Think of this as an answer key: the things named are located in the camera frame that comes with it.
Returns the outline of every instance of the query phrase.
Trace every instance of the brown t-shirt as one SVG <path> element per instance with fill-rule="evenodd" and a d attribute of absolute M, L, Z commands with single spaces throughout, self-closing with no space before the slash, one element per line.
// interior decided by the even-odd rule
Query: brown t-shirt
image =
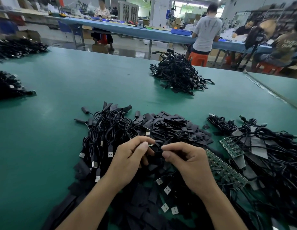
<path fill-rule="evenodd" d="M 272 57 L 284 63 L 290 62 L 297 52 L 297 32 L 282 34 L 272 43 L 272 47 L 276 47 L 271 53 Z"/>

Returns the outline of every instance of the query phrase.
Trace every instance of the green tabletop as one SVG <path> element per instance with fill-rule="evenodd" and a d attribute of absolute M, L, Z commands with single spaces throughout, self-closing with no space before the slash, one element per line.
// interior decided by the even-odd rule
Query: green tabletop
<path fill-rule="evenodd" d="M 261 73 L 249 73 L 259 83 L 297 107 L 297 79 Z"/>
<path fill-rule="evenodd" d="M 103 101 L 132 105 L 142 114 L 161 110 L 200 126 L 209 113 L 239 115 L 297 135 L 297 110 L 255 85 L 240 72 L 198 67 L 215 85 L 195 96 L 163 89 L 150 76 L 149 61 L 50 48 L 46 54 L 13 59 L 0 70 L 19 75 L 37 96 L 0 101 L 0 229 L 39 229 L 74 181 L 86 127 L 82 106 L 101 110 Z M 211 145 L 221 149 L 217 140 Z"/>

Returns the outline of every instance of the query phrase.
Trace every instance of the fingernail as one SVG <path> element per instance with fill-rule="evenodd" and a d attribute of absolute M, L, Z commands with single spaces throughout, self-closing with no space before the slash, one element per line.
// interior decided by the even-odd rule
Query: fingernail
<path fill-rule="evenodd" d="M 149 143 L 148 142 L 143 142 L 142 144 L 140 144 L 139 146 L 138 146 L 138 148 L 148 148 L 149 146 Z"/>
<path fill-rule="evenodd" d="M 164 151 L 164 152 L 162 152 L 162 156 L 163 156 L 165 159 L 169 158 L 170 155 L 171 155 L 171 152 L 170 152 L 170 151 Z"/>

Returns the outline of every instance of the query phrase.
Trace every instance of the blue tray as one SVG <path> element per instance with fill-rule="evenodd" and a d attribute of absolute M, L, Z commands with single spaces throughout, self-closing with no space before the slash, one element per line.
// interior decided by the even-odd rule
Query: blue tray
<path fill-rule="evenodd" d="M 185 30 L 179 30 L 179 29 L 171 29 L 171 33 L 176 34 L 176 35 L 190 36 L 192 32 L 191 31 L 185 31 Z"/>

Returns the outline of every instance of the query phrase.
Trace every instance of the fan stand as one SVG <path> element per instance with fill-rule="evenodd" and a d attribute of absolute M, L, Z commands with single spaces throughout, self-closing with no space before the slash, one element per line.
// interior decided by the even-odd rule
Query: fan stand
<path fill-rule="evenodd" d="M 241 68 L 239 68 L 239 66 L 240 66 L 240 64 L 241 64 L 241 62 L 242 62 L 242 60 L 246 57 L 247 53 L 244 53 L 243 56 L 241 56 L 241 58 L 240 58 L 240 60 L 239 60 L 239 62 L 238 62 L 238 64 L 237 64 L 237 66 L 236 66 L 236 68 L 235 68 L 235 71 L 237 71 L 237 69 L 243 71 L 243 70 L 246 68 L 247 63 L 250 61 L 250 58 L 251 58 L 251 57 L 254 55 L 254 53 L 257 51 L 257 48 L 258 48 L 258 42 L 256 42 L 256 44 L 254 45 L 254 48 L 253 48 L 253 50 L 252 50 L 252 52 L 251 52 L 251 54 L 250 54 L 250 57 L 247 59 L 245 65 L 243 65 Z"/>

